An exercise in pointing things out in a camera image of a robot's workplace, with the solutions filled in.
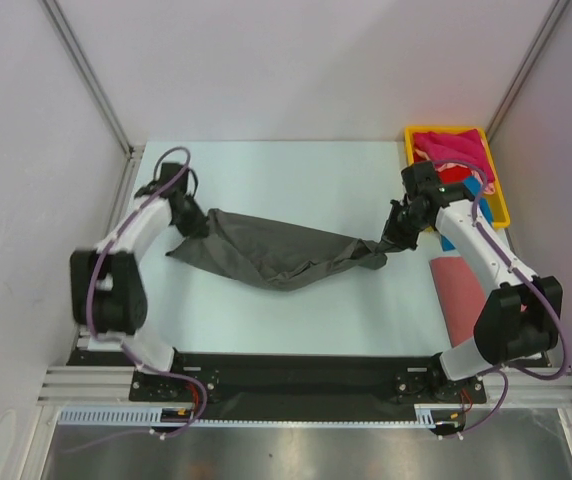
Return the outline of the dark grey t-shirt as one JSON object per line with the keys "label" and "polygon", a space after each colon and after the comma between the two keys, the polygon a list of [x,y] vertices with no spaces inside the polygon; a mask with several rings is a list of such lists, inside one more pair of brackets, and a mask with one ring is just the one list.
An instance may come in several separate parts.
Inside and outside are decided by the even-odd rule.
{"label": "dark grey t-shirt", "polygon": [[360,267],[379,270],[387,255],[374,241],[211,209],[208,234],[186,238],[167,256],[263,290],[292,292]]}

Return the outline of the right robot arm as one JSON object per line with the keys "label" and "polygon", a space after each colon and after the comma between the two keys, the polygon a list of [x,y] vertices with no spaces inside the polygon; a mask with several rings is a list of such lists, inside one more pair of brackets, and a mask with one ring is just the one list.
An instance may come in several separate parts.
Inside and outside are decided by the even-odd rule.
{"label": "right robot arm", "polygon": [[470,339],[435,356],[427,376],[429,393],[450,401],[464,379],[517,368],[520,359],[567,342],[560,320],[563,289],[542,277],[504,243],[479,208],[481,196],[461,183],[443,183],[430,161],[401,172],[405,196],[392,201],[380,249],[414,250],[422,231],[432,228],[459,252],[487,298]]}

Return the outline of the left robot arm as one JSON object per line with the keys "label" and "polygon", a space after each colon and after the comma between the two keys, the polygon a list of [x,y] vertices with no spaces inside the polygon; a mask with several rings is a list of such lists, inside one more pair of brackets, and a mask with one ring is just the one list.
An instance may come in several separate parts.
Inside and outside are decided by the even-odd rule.
{"label": "left robot arm", "polygon": [[90,249],[69,260],[73,317],[100,344],[117,347],[137,368],[155,372],[163,398],[180,397],[187,376],[172,366],[174,348],[145,327],[148,301],[140,262],[157,237],[174,227],[183,239],[208,235],[207,218],[188,191],[187,162],[165,162],[135,194],[129,213]]}

